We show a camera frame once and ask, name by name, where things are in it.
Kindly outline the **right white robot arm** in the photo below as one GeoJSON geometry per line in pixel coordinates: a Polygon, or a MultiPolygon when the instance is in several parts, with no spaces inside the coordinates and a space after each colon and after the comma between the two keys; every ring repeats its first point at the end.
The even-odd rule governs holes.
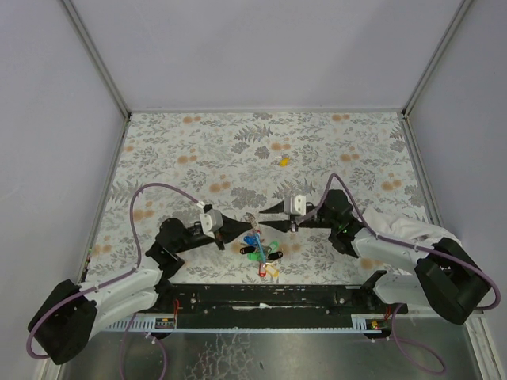
{"type": "Polygon", "coordinates": [[[283,233],[328,229],[328,239],[339,253],[379,260],[404,271],[383,274],[375,281],[373,291],[383,302],[430,307],[444,320],[463,324],[492,286],[461,245],[449,237],[418,244],[374,232],[370,222],[353,214],[355,206],[337,189],[329,191],[318,206],[305,196],[288,197],[266,209],[268,214],[284,213],[287,219],[266,224],[283,233]]]}

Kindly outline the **floral patterned mat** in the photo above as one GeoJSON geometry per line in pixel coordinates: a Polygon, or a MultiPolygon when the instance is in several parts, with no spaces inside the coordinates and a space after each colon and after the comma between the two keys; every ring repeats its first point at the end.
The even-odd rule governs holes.
{"type": "Polygon", "coordinates": [[[287,196],[317,203],[330,174],[358,206],[426,221],[395,112],[137,113],[131,117],[86,277],[132,266],[168,218],[192,224],[198,201],[257,223],[287,196]],[[287,154],[282,167],[276,157],[287,154]]]}

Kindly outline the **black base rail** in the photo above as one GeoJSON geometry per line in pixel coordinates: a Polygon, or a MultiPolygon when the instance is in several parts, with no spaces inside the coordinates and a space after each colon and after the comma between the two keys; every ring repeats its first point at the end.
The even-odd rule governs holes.
{"type": "Polygon", "coordinates": [[[146,311],[177,313],[176,327],[191,330],[341,329],[354,315],[384,317],[395,305],[365,285],[204,285],[169,283],[146,311]]]}

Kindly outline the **yellow key tag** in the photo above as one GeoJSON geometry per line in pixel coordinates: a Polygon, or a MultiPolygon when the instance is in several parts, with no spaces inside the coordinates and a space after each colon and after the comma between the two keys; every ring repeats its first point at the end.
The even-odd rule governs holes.
{"type": "Polygon", "coordinates": [[[276,157],[276,163],[279,166],[285,167],[289,164],[289,162],[290,162],[290,157],[287,154],[276,157]]]}

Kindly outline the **bunch of coloured key tags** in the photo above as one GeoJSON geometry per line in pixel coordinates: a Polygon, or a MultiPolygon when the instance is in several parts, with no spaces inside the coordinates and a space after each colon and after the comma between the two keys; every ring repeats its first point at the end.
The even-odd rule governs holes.
{"type": "Polygon", "coordinates": [[[258,263],[257,274],[261,278],[270,276],[276,279],[280,275],[280,270],[275,263],[282,259],[284,254],[277,241],[271,241],[265,244],[260,227],[252,213],[247,212],[244,216],[245,221],[250,225],[250,230],[242,238],[242,247],[240,253],[251,261],[258,263]]]}

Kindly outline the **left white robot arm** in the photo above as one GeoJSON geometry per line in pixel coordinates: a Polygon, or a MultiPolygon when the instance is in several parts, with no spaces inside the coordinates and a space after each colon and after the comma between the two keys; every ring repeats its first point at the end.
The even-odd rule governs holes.
{"type": "Polygon", "coordinates": [[[97,333],[155,306],[170,278],[183,266],[180,253],[209,244],[223,250],[250,227],[248,222],[228,218],[217,210],[200,215],[192,226],[168,218],[133,268],[94,283],[76,284],[67,279],[56,285],[29,322],[28,353],[57,365],[70,361],[97,333]],[[32,342],[43,348],[42,355],[33,351],[32,342]]]}

